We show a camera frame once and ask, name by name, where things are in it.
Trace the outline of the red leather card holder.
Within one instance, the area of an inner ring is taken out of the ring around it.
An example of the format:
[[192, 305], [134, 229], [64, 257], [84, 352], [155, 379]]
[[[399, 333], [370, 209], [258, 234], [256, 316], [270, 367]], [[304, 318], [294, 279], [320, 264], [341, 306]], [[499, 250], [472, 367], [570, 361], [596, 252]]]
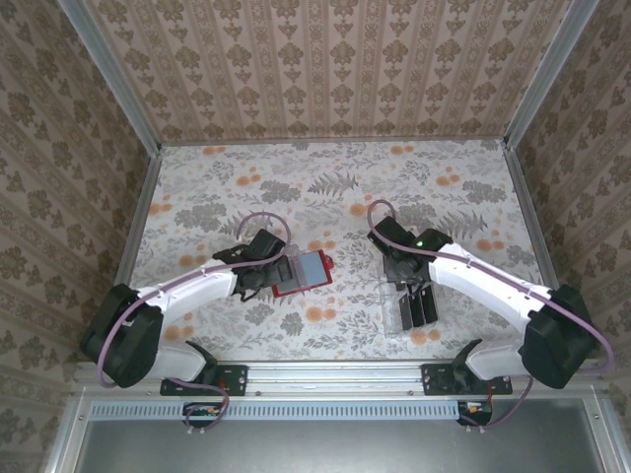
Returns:
[[275, 285], [272, 287], [275, 298], [308, 292], [332, 283], [331, 270], [334, 268], [334, 262], [322, 250], [302, 253], [295, 257], [296, 269], [291, 272], [291, 276], [296, 275], [299, 288], [295, 291], [278, 291]]

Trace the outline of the thin aluminium edge strip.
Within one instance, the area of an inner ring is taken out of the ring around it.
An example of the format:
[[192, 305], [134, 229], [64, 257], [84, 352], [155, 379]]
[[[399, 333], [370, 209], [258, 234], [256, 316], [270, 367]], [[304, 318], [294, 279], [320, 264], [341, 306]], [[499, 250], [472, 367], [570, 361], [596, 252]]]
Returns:
[[481, 135], [481, 136], [386, 136], [386, 137], [313, 137], [313, 138], [287, 138], [287, 139], [243, 139], [243, 140], [215, 140], [215, 141], [163, 141], [162, 148], [188, 147], [188, 146], [237, 146], [237, 145], [303, 145], [316, 143], [355, 143], [355, 142], [377, 142], [377, 143], [406, 143], [406, 142], [445, 142], [445, 141], [499, 141], [505, 143], [503, 136]]

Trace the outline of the grey metal panel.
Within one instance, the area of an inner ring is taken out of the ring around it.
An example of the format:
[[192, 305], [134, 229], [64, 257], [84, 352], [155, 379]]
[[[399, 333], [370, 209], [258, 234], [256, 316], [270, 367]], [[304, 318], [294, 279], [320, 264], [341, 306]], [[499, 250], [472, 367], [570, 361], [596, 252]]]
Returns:
[[454, 421], [95, 422], [76, 473], [603, 473], [583, 407], [528, 401], [499, 427]]

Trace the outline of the aluminium frame post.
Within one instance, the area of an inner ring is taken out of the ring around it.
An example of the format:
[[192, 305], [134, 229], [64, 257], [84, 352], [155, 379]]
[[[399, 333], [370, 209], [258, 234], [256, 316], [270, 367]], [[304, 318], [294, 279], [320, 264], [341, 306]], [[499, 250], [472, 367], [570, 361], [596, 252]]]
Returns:
[[58, 3], [100, 70], [149, 158], [155, 159], [160, 154], [161, 139], [151, 124], [140, 97], [127, 79], [121, 62], [115, 57], [114, 50], [90, 12], [86, 0], [58, 0]]
[[599, 0], [572, 0], [507, 128], [504, 141], [509, 150], [516, 150], [524, 138], [598, 3]]

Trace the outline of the aluminium lower frame profile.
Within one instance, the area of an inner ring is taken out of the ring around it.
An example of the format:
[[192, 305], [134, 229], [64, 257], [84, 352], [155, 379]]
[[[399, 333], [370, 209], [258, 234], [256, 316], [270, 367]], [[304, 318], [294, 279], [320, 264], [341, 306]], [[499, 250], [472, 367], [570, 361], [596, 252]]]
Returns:
[[619, 473], [616, 449], [598, 399], [594, 396], [586, 398], [584, 405], [602, 471], [604, 473]]
[[44, 473], [75, 473], [89, 427], [92, 402], [73, 396], [66, 404]]

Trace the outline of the black controller board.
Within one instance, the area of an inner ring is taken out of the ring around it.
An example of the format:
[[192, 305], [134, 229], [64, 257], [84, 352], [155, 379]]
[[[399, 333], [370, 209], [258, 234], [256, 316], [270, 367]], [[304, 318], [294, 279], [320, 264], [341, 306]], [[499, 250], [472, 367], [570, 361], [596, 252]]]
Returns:
[[191, 432], [209, 430], [225, 416], [226, 402], [190, 402], [182, 407], [182, 422]]
[[465, 427], [487, 426], [492, 419], [493, 407], [488, 401], [458, 401], [456, 421]]

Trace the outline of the clear acrylic card rack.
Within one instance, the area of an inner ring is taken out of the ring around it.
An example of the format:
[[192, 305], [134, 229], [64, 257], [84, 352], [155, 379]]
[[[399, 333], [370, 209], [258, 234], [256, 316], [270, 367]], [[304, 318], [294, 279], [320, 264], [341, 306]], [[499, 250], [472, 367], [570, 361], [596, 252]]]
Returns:
[[[382, 308], [382, 321], [384, 324], [384, 332], [386, 337], [395, 337], [402, 335], [404, 332], [401, 327], [399, 304], [394, 299], [394, 284], [392, 282], [380, 282], [379, 294]], [[408, 284], [409, 297], [412, 298], [412, 284]]]

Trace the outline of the aluminium table edge rail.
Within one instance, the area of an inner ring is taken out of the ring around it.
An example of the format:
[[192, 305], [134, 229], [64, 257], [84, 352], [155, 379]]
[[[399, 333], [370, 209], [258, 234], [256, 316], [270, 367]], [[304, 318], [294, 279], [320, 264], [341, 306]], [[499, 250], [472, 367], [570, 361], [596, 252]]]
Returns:
[[[114, 278], [114, 284], [116, 286], [119, 284], [128, 284], [131, 280], [161, 165], [162, 157], [160, 153], [150, 157], [147, 173], [142, 184], [127, 240]], [[108, 305], [109, 293], [106, 293], [90, 326], [90, 328], [97, 329], [97, 339], [102, 342], [102, 345], [95, 351], [95, 362], [99, 360], [100, 351], [105, 346], [105, 339], [112, 326], [111, 320], [117, 318], [116, 305], [114, 308], [109, 308]]]
[[585, 305], [578, 291], [559, 283], [535, 215], [526, 178], [517, 153], [506, 143], [501, 144], [516, 200], [526, 226], [531, 252], [539, 271], [541, 283], [547, 297], [543, 307], [530, 318], [534, 327], [526, 332], [526, 341], [543, 348], [560, 363], [575, 362], [584, 348], [593, 346], [589, 329], [582, 326], [585, 321]]

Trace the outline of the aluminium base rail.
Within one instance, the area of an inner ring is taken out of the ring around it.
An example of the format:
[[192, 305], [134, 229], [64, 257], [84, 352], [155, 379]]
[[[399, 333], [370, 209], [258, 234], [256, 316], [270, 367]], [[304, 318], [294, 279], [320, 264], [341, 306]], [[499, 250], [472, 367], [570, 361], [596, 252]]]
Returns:
[[[236, 362], [248, 366], [246, 397], [327, 399], [376, 397], [393, 399], [426, 395], [423, 390], [421, 361], [362, 361], [362, 362]], [[76, 368], [73, 392], [87, 389], [104, 392], [104, 396], [158, 395], [161, 381], [144, 379], [129, 388], [103, 388], [97, 380], [96, 365], [80, 363]], [[527, 385], [526, 375], [503, 375], [509, 378], [517, 398]], [[540, 398], [578, 398], [603, 390], [601, 377], [578, 373], [563, 389], [553, 389], [534, 381], [530, 395]]]

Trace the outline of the floral table sheet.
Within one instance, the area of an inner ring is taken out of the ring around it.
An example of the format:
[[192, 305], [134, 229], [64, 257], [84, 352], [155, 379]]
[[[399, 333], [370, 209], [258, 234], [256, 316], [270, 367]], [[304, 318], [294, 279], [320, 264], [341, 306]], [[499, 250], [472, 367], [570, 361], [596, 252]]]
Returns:
[[448, 358], [475, 338], [511, 337], [500, 315], [443, 286], [437, 322], [385, 336], [382, 257], [367, 234], [389, 210], [407, 230], [439, 230], [541, 279], [499, 141], [189, 146], [161, 157], [133, 287], [178, 277], [260, 229], [288, 237], [290, 254], [322, 250], [334, 262], [330, 285], [218, 300], [169, 325], [169, 341], [222, 361]]

